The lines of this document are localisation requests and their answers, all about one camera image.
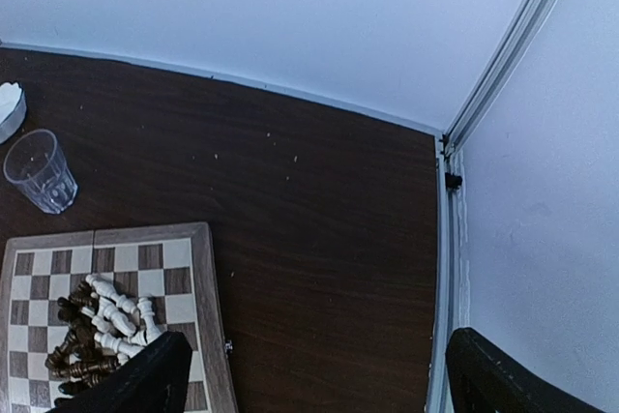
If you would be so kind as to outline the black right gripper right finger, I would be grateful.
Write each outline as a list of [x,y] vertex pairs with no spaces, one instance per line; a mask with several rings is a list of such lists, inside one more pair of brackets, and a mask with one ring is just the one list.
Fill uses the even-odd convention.
[[456,329],[446,350],[456,412],[597,412],[544,381],[472,328]]

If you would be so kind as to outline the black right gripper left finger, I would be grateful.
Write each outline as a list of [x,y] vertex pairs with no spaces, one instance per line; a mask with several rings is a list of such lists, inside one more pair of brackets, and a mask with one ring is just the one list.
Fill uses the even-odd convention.
[[54,374],[85,386],[55,401],[54,412],[183,412],[192,348],[179,332],[165,332],[121,365],[113,357],[78,361]]

